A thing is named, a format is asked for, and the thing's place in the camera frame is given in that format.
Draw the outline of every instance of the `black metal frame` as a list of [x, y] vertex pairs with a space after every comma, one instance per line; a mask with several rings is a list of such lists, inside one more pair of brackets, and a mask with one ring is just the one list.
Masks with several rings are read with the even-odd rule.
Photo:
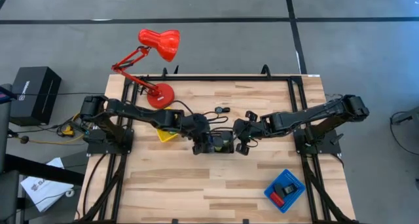
[[[307, 102], [306, 102], [306, 98], [305, 98], [305, 93], [304, 93], [304, 86], [302, 83], [302, 77], [300, 75], [290, 75], [290, 76], [275, 76], [275, 75], [271, 75], [270, 74], [270, 70], [269, 67], [267, 65], [264, 65], [261, 71], [261, 75], [254, 75], [254, 76], [222, 76], [222, 75], [209, 75], [209, 76], [178, 76], [176, 75], [177, 70], [175, 71], [175, 73], [173, 75], [167, 75], [167, 69], [164, 68], [163, 72], [160, 76], [146, 76], [143, 77], [144, 79], [146, 79], [147, 81], [285, 81], [288, 84], [288, 89], [289, 89], [289, 95], [290, 95], [290, 100], [291, 100], [291, 107], [293, 111], [297, 111], [298, 110], [298, 106], [297, 106], [297, 100], [296, 100], [296, 95], [295, 95], [295, 90], [294, 90], [294, 85], [296, 84], [298, 86], [298, 91], [299, 91], [299, 95], [301, 98], [301, 105], [303, 109], [307, 108]], [[122, 91], [122, 98], [121, 101], [126, 101], [127, 96], [128, 96], [128, 89], [129, 86], [131, 85], [131, 81], [128, 79], [125, 79], [124, 82], [124, 89]], [[138, 85], [134, 84], [134, 88], [133, 88], [133, 94], [131, 95], [131, 102], [135, 103], [137, 100], [137, 94], [138, 94]], [[117, 124], [121, 124], [122, 123], [122, 118], [119, 117]], [[127, 128], [131, 128], [132, 127], [132, 120], [128, 120], [128, 126]], [[313, 174], [313, 172], [311, 171], [310, 167], [309, 167], [309, 163], [308, 163], [308, 157], [306, 156], [305, 153], [300, 153], [301, 156], [301, 162], [302, 162], [302, 169], [304, 172], [304, 180], [305, 180], [305, 184], [306, 184], [306, 190], [307, 190], [307, 195], [308, 195], [308, 203], [309, 203], [309, 207], [310, 207], [310, 215], [311, 215], [311, 219], [312, 219], [312, 223], [347, 223], [345, 221], [341, 221], [341, 222], [332, 222], [331, 221], [331, 216], [329, 213], [329, 209], [333, 209], [334, 211], [338, 208], [336, 206], [334, 206], [333, 201], [331, 201], [330, 197], [327, 195], [327, 193], [324, 190], [324, 184], [323, 184], [323, 178], [321, 175], [321, 170], [320, 170], [320, 163], [319, 163], [319, 159], [318, 156], [316, 154], [312, 155], [312, 159], [313, 159], [313, 165], [314, 165], [314, 173], [315, 176]], [[113, 181], [115, 181], [115, 179], [117, 179], [117, 184], [116, 184], [116, 193], [115, 193], [115, 197], [114, 197], [114, 203], [113, 203], [113, 207], [112, 207], [112, 215], [111, 215], [111, 220], [116, 221], [117, 220], [117, 216], [118, 216], [118, 208], [119, 208], [119, 203], [120, 203], [120, 195], [121, 195], [121, 191], [122, 191], [122, 182], [123, 182], [123, 178], [124, 178], [124, 169], [125, 169], [125, 164], [126, 164], [126, 157], [127, 155], [121, 155], [121, 161], [120, 161], [120, 165], [119, 167], [122, 166], [122, 172], [115, 174], [114, 176], [112, 176], [113, 174], [113, 168], [115, 167], [115, 159], [116, 159], [116, 155], [111, 155], [110, 160], [109, 160], [109, 164], [108, 164], [108, 171], [107, 171], [107, 175], [106, 175], [106, 180], [105, 180], [105, 190], [104, 192], [106, 192], [107, 190], [111, 190], [113, 187], [110, 187], [109, 185], [112, 185], [112, 183], [115, 183]], [[316, 184], [314, 185], [316, 187], [316, 189], [319, 191], [319, 189], [321, 189], [319, 191], [319, 194], [321, 195], [321, 207], [322, 207], [322, 211], [323, 211], [323, 216], [324, 216], [324, 220], [318, 219], [318, 213], [316, 210], [316, 203], [314, 200], [314, 192], [313, 192], [313, 188], [312, 188], [312, 181], [313, 179], [315, 179], [314, 182], [316, 182]], [[101, 208], [100, 208], [100, 214], [99, 214], [99, 220], [102, 221], [106, 221], [104, 220], [105, 217], [105, 212], [106, 212], [106, 203], [107, 203], [107, 198], [105, 198], [105, 202], [102, 204]]]

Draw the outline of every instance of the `lamp shade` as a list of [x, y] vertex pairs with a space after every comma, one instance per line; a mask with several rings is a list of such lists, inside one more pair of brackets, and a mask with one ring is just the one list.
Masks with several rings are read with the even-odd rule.
[[143, 29], [138, 33], [138, 41], [143, 45], [155, 48], [160, 56], [167, 62], [171, 62], [176, 55], [181, 34], [177, 30], [168, 30], [157, 33], [148, 29]]

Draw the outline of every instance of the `concrete floor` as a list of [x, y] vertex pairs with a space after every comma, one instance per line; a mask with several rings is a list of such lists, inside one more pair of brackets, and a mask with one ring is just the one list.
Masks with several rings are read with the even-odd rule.
[[[419, 0], [293, 0], [296, 17], [419, 16]], [[6, 0], [0, 20], [109, 18], [288, 17], [285, 0]], [[181, 31], [172, 63], [152, 53], [133, 73], [298, 73], [289, 23], [0, 25], [0, 83], [18, 68], [50, 66], [63, 78], [60, 92], [104, 92], [111, 64], [132, 51], [142, 28]], [[309, 74], [320, 74], [327, 94], [357, 94], [370, 109], [363, 123], [344, 125], [341, 146], [357, 219], [365, 223], [417, 223], [419, 159], [399, 148], [389, 129], [396, 111], [419, 105], [418, 22], [299, 23]], [[84, 96], [60, 96], [51, 124], [79, 110]], [[411, 122], [395, 127], [401, 143], [419, 153]], [[50, 132], [33, 139], [58, 140]], [[7, 152], [44, 162], [84, 151], [9, 141]], [[34, 223], [70, 221], [67, 212]]]

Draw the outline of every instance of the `white paper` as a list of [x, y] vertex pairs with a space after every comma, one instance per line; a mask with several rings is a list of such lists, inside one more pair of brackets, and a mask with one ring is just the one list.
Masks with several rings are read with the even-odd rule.
[[[64, 168], [61, 158], [54, 158], [49, 163], [47, 163], [47, 165]], [[47, 210], [58, 199], [60, 199], [66, 191], [74, 187], [72, 184], [49, 181], [37, 177], [28, 177], [20, 184], [25, 189], [29, 197], [31, 197], [33, 203], [36, 204], [36, 207], [40, 212], [45, 212], [45, 210]]]

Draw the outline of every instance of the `lamp base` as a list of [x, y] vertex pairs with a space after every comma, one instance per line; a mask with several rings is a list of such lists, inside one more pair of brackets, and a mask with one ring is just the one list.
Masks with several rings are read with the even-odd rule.
[[175, 100], [175, 92], [173, 91], [173, 88], [166, 83], [158, 83], [156, 86], [158, 87], [160, 94], [157, 96], [148, 94], [147, 100], [149, 101], [151, 107], [164, 109]]

